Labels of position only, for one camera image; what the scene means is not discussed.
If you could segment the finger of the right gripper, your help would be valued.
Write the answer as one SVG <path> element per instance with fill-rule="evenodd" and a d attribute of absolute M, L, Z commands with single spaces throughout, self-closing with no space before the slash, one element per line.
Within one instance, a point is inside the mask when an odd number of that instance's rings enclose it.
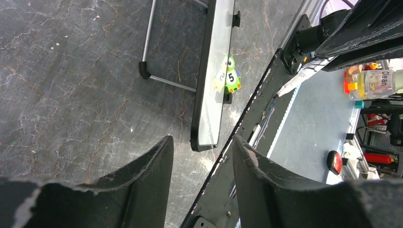
<path fill-rule="evenodd" d="M 316 49 L 320 57 L 333 57 L 370 48 L 378 51 L 403 44 L 401 0 L 359 0 L 340 26 Z"/>
<path fill-rule="evenodd" d="M 322 70 L 336 71 L 355 65 L 403 57 L 403 40 L 391 39 L 360 50 L 341 54 Z"/>

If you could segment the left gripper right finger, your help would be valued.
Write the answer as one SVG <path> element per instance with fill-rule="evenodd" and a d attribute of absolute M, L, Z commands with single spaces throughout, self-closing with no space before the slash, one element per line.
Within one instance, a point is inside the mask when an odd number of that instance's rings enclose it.
<path fill-rule="evenodd" d="M 335 185 L 300 176 L 233 138 L 233 170 L 243 228 L 400 228 L 403 181 Z"/>

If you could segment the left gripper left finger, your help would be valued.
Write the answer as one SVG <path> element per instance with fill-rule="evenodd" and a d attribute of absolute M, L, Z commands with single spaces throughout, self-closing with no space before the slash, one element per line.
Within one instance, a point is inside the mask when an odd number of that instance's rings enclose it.
<path fill-rule="evenodd" d="M 173 168 L 173 138 L 90 184 L 1 177 L 3 228 L 162 228 Z"/>

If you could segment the white marker brown cap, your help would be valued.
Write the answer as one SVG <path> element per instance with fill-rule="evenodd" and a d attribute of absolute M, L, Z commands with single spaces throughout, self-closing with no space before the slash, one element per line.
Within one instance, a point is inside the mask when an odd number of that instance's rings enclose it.
<path fill-rule="evenodd" d="M 319 72 L 322 68 L 324 68 L 326 65 L 328 65 L 336 57 L 337 56 L 329 57 L 329 58 L 318 57 L 315 60 L 305 64 L 301 68 L 301 70 L 292 79 L 290 79 L 287 83 L 285 83 L 281 87 L 281 89 L 275 94 L 275 96 L 273 98 L 276 99 L 278 97 L 281 97 L 281 96 L 291 92 L 297 86 L 301 85 L 303 82 L 308 80 L 314 74 Z"/>

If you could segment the white whiteboard black frame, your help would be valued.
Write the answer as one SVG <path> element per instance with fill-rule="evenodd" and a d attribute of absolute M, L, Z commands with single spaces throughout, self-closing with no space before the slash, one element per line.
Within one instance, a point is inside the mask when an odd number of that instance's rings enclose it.
<path fill-rule="evenodd" d="M 198 0 L 197 4 L 206 8 L 207 19 L 196 88 L 154 76 L 147 69 L 147 51 L 156 7 L 154 0 L 138 69 L 143 79 L 151 78 L 195 93 L 190 143 L 193 151 L 202 152 L 218 146 L 223 105 L 232 102 L 232 94 L 217 92 L 213 81 L 224 58 L 230 53 L 232 29 L 240 26 L 240 12 L 234 10 L 233 0 L 211 0 L 208 4 Z"/>

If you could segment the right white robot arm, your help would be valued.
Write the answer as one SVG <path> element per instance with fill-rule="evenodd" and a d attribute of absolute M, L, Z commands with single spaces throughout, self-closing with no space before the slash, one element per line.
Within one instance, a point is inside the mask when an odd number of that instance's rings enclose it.
<path fill-rule="evenodd" d="M 309 53 L 333 57 L 327 72 L 403 56 L 403 2 L 359 0 L 312 26 L 302 15 L 282 50 L 285 69 L 296 75 Z"/>

